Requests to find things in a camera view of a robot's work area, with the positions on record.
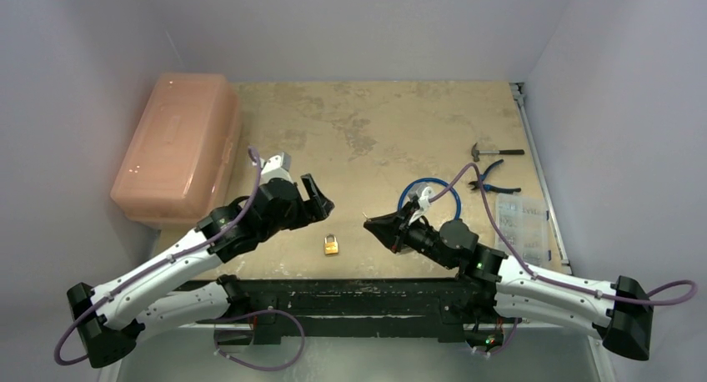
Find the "brass padlock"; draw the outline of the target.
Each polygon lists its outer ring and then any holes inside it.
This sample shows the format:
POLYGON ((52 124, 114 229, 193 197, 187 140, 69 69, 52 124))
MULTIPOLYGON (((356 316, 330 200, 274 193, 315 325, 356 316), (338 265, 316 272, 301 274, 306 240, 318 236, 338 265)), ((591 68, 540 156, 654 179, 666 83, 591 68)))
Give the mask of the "brass padlock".
POLYGON ((324 238, 323 251, 326 256, 339 253, 338 240, 334 234, 327 234, 324 238))

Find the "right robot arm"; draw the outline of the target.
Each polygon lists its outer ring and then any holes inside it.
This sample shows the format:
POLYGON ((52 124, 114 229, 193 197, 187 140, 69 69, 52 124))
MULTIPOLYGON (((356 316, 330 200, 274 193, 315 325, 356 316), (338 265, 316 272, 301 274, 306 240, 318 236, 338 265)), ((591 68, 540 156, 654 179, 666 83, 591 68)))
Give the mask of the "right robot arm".
POLYGON ((468 225, 453 219, 439 229, 414 219, 416 207, 366 219, 363 227, 386 249, 413 250, 470 287, 468 309, 477 320, 537 319, 601 341, 627 359, 649 359, 654 308, 640 283, 626 276, 614 282, 582 279, 533 265, 479 242, 468 225))

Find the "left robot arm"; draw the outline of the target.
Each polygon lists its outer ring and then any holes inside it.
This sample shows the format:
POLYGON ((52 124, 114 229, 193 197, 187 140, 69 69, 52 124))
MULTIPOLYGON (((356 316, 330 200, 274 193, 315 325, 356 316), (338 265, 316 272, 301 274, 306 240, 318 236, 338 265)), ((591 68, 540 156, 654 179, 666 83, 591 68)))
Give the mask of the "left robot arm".
POLYGON ((191 278, 246 254, 282 230, 325 220, 335 204, 309 173, 295 182, 271 178, 249 196, 217 207, 176 244, 127 274, 98 286, 80 282, 67 291, 73 323, 54 349, 60 365, 88 361, 94 369, 132 352, 148 322, 161 320, 168 296, 191 278))

